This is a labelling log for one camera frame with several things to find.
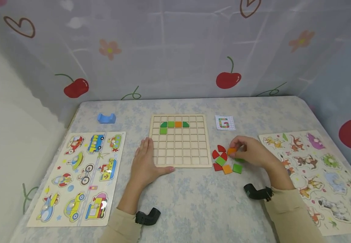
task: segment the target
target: beige sleeve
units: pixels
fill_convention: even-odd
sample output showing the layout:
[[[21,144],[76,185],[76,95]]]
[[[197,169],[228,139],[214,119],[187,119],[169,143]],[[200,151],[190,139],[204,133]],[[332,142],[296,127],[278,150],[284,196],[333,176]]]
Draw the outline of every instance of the beige sleeve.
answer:
[[[135,223],[135,215],[116,209],[109,217],[99,243],[137,243],[140,238],[141,224]]]
[[[298,190],[278,190],[273,187],[272,190],[272,200],[265,202],[265,205],[280,242],[324,243],[324,237],[309,215]]]

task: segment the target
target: blue wooden block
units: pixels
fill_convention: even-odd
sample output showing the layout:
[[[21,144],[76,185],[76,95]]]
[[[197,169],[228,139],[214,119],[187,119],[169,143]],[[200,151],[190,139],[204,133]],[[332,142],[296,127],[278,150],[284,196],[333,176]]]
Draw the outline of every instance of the blue wooden block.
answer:
[[[109,124],[109,123],[113,124],[116,122],[116,116],[114,113],[112,113],[110,116],[106,116],[106,115],[99,113],[99,115],[97,116],[97,120],[101,124]]]

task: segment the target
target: red triangle tile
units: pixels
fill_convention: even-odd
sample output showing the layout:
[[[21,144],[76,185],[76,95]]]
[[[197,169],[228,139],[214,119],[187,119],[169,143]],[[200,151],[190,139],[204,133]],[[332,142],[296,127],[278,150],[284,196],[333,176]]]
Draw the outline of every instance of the red triangle tile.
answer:
[[[213,163],[213,168],[215,171],[221,171],[223,170],[223,167],[220,166],[220,164]]]
[[[214,150],[213,152],[212,152],[212,157],[213,157],[213,159],[216,159],[217,157],[219,157],[220,156],[220,154],[216,151],[216,150]]]
[[[227,161],[228,159],[227,154],[225,152],[223,152],[220,157],[222,157],[225,161]]]
[[[225,148],[224,148],[223,146],[221,146],[221,145],[218,145],[218,146],[217,146],[217,150],[218,150],[219,152],[225,152]]]

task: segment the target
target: left hand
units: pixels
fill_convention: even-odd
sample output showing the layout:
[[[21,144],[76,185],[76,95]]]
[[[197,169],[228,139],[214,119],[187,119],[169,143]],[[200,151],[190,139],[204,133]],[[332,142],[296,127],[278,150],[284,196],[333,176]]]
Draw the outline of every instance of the left hand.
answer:
[[[170,174],[174,167],[157,168],[153,161],[154,144],[149,137],[141,141],[140,147],[135,152],[131,166],[130,183],[141,189],[155,181],[164,174]]]

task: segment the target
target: flower print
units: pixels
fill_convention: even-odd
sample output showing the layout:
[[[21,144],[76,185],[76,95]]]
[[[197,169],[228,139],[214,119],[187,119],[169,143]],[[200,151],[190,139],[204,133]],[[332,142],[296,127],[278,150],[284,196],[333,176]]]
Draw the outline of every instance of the flower print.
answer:
[[[121,49],[117,48],[117,42],[111,41],[107,43],[104,39],[100,40],[101,48],[99,49],[100,54],[103,56],[108,56],[109,60],[113,60],[114,54],[119,54],[122,52]]]
[[[298,48],[304,48],[309,46],[311,39],[315,35],[314,31],[309,32],[308,30],[304,30],[296,40],[289,41],[289,46],[292,46],[291,53],[295,52]]]

